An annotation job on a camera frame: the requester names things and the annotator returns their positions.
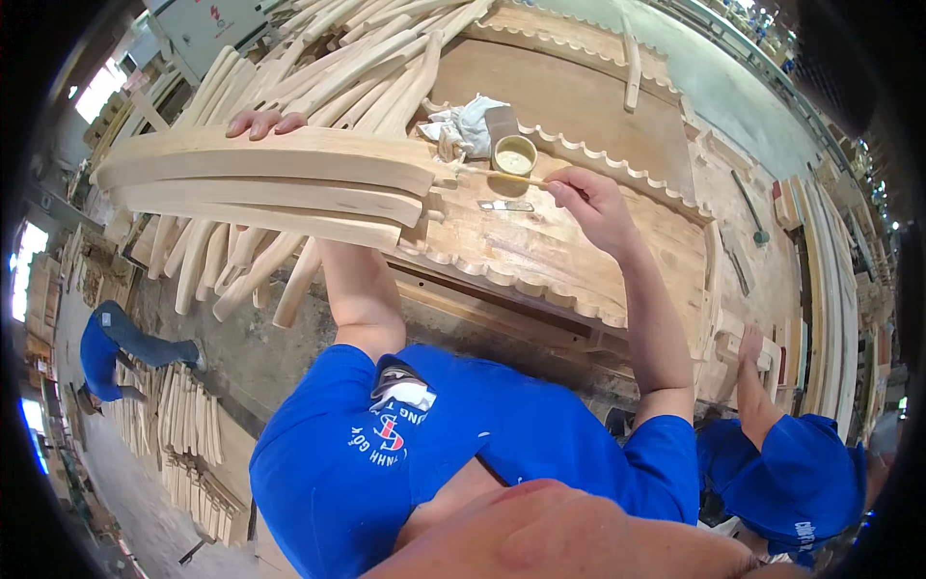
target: hand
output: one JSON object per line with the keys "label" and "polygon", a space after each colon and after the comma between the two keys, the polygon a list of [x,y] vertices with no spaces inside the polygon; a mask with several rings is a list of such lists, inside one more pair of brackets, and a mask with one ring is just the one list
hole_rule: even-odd
{"label": "hand", "polygon": [[748,323],[743,328],[743,340],[740,342],[740,351],[737,359],[740,363],[758,362],[758,355],[762,352],[762,340],[764,336],[758,330],[756,325]]}
{"label": "hand", "polygon": [[569,210],[588,240],[619,259],[637,230],[618,184],[580,167],[556,170],[544,181],[557,207]]}
{"label": "hand", "polygon": [[302,113],[292,112],[285,117],[279,110],[243,110],[229,123],[225,136],[234,138],[251,128],[247,136],[251,141],[259,141],[267,136],[270,127],[276,125],[274,133],[286,134],[308,124],[308,117]]}

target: sneaker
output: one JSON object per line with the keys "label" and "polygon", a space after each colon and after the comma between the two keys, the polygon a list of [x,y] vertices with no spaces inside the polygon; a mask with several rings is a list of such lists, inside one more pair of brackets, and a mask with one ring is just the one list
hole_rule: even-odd
{"label": "sneaker", "polygon": [[196,352],[199,354],[196,357],[196,369],[206,371],[206,351],[203,349],[203,341],[199,338],[193,338],[193,343],[196,345]]}

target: jeans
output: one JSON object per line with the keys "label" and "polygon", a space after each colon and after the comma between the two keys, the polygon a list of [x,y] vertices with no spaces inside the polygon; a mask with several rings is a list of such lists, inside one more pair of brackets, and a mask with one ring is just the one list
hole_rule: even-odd
{"label": "jeans", "polygon": [[[103,314],[109,314],[109,325],[103,324]],[[167,366],[173,361],[196,363],[199,350],[192,340],[169,342],[144,334],[129,316],[111,299],[94,310],[94,318],[110,340],[152,368]]]}

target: paintbrush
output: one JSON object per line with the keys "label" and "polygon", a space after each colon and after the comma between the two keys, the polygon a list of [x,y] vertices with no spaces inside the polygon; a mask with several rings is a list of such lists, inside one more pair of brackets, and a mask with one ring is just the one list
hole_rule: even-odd
{"label": "paintbrush", "polygon": [[530,179],[528,177],[503,173],[500,170],[479,169],[478,167],[470,167],[467,165],[459,164],[454,166],[454,173],[456,175],[459,173],[469,173],[472,175],[485,175],[486,177],[498,177],[499,179],[508,179],[509,181],[516,181],[518,183],[527,183],[528,185],[533,185],[534,187],[539,187],[540,189],[546,189],[546,186],[549,184],[540,181],[539,179]]}

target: concrete floor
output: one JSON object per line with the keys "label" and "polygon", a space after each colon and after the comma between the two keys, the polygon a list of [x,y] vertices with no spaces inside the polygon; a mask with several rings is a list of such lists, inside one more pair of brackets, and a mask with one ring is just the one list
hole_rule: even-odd
{"label": "concrete floor", "polygon": [[[781,101],[749,71],[700,36],[650,6],[638,2],[541,0],[541,6],[599,21],[619,30],[617,4],[624,6],[638,37],[669,54],[669,72],[697,113],[755,155],[776,177],[804,174],[817,147]],[[279,272],[283,281],[288,274]],[[334,338],[323,284],[315,284],[291,330],[272,325],[272,312],[282,294],[282,281],[271,286],[268,309],[244,305],[218,323],[206,304],[190,315],[174,310],[176,282],[141,278],[129,313],[151,334],[166,339],[199,337],[205,344],[210,371],[206,387],[222,395],[222,406],[253,436],[283,400],[316,356]],[[564,384],[604,419],[612,405],[628,408],[624,396],[633,384],[605,371],[554,359],[517,340],[485,332],[481,327],[419,304],[405,302],[410,342],[429,343],[462,355],[494,359]],[[62,300],[56,338],[62,383],[82,382],[80,337],[90,309],[76,292]],[[253,549],[204,548],[189,567],[177,559],[196,541],[190,516],[169,504],[151,465],[134,459],[121,443],[110,419],[87,422],[86,461],[106,504],[119,520],[130,546],[152,577],[255,576]]]}
{"label": "concrete floor", "polygon": [[776,179],[808,177],[819,151],[788,107],[752,72],[707,38],[636,0],[536,0],[537,6],[621,31],[624,10],[637,39],[669,55],[672,84],[698,116],[749,151]]}

